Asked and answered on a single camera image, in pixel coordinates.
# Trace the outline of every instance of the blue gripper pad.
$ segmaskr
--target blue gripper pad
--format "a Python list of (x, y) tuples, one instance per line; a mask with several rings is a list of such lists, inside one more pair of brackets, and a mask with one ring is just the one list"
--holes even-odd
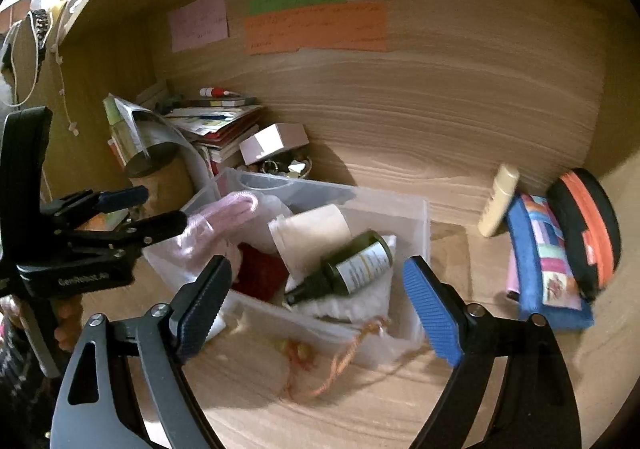
[(462, 358), (461, 337), (466, 325), (462, 299), (440, 282), (419, 255), (404, 262), (402, 280), (436, 355), (455, 368)]

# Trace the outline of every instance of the pencil case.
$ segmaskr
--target pencil case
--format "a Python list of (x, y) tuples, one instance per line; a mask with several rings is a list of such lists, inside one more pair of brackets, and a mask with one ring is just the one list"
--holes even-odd
[(562, 230), (546, 198), (517, 194), (506, 219), (515, 261), (508, 290), (518, 294), (520, 319), (540, 313), (554, 329), (581, 330), (591, 326), (591, 305), (571, 290), (574, 274), (566, 257)]
[(593, 301), (620, 262), (620, 228), (613, 206), (598, 180), (582, 168), (563, 174), (546, 198), (564, 234), (578, 288)]

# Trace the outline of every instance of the cardboard tube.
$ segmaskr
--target cardboard tube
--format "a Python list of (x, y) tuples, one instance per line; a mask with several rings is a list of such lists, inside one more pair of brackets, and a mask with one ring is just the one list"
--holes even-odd
[(320, 267), (320, 259), (351, 241), (349, 225), (335, 204), (289, 218), (279, 216), (269, 230), (280, 257), (297, 283)]

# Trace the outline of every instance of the white box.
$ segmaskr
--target white box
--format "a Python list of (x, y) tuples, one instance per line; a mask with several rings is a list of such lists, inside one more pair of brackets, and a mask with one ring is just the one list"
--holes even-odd
[(240, 143), (246, 165), (309, 143), (302, 124), (273, 124)]

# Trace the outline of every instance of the zipper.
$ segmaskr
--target zipper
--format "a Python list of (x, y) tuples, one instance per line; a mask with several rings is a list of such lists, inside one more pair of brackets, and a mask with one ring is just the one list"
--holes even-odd
[(604, 288), (613, 275), (613, 248), (609, 232), (589, 191), (573, 171), (563, 174), (560, 179), (574, 198), (584, 218), (587, 230), (582, 233), (584, 247), (589, 260), (589, 249), (593, 249), (598, 272), (598, 285)]

